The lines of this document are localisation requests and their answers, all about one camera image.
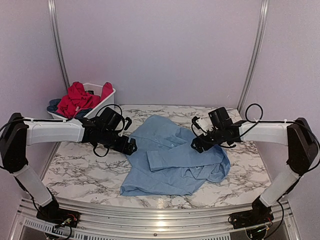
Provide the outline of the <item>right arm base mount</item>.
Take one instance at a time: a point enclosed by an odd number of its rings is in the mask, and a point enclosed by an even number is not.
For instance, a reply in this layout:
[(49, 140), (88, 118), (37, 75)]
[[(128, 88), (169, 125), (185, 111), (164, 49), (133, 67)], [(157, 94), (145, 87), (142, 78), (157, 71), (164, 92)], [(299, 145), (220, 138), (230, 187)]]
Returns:
[(273, 214), (269, 211), (265, 214), (255, 214), (253, 210), (235, 212), (229, 215), (228, 222), (234, 229), (248, 228), (265, 223), (271, 223), (274, 220)]

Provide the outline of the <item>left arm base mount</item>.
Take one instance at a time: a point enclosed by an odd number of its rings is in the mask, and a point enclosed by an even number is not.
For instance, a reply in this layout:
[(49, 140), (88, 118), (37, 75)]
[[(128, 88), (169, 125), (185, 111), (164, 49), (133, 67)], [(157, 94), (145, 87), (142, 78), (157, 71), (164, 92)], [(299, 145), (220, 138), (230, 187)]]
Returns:
[(73, 210), (58, 208), (57, 211), (51, 213), (47, 213), (44, 210), (38, 210), (36, 217), (40, 220), (55, 224), (55, 228), (76, 228), (80, 220), (80, 213)]

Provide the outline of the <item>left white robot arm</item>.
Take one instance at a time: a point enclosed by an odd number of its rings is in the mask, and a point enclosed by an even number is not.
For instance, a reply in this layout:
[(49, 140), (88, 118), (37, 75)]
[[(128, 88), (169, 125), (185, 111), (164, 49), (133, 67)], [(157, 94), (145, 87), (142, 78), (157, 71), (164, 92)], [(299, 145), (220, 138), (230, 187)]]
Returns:
[(26, 148), (42, 143), (89, 143), (93, 148), (102, 145), (107, 151), (132, 155), (138, 147), (135, 139), (123, 135), (132, 124), (110, 107), (93, 118), (34, 119), (20, 113), (11, 115), (1, 127), (0, 156), (1, 168), (12, 174), (18, 183), (44, 208), (44, 215), (53, 223), (63, 219), (58, 203), (30, 167)]

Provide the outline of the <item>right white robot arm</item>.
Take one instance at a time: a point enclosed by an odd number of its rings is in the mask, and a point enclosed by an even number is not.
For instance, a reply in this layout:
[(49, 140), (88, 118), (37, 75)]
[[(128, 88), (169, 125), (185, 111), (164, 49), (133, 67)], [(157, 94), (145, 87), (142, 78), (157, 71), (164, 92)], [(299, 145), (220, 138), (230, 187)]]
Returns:
[(254, 142), (259, 146), (273, 146), (280, 151), (278, 156), (286, 157), (283, 170), (257, 198), (258, 205), (248, 212), (247, 219), (252, 224), (260, 223), (267, 216), (266, 207), (287, 195), (306, 173), (320, 164), (320, 142), (304, 117), (264, 120), (260, 116), (233, 121), (225, 107), (209, 112), (208, 117), (195, 116), (191, 120), (191, 128), (201, 132), (191, 143), (199, 153), (223, 144), (233, 148), (236, 143)]

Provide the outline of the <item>light blue button shirt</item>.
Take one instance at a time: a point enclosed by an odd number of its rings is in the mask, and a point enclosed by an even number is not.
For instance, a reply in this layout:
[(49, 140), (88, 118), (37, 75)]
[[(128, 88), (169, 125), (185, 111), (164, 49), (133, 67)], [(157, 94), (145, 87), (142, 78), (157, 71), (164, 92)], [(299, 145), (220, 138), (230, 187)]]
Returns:
[(131, 170), (120, 187), (122, 196), (192, 195), (206, 181), (223, 181), (231, 168), (224, 149), (215, 145), (197, 152), (192, 131), (163, 116), (148, 117), (130, 138), (137, 151), (127, 156)]

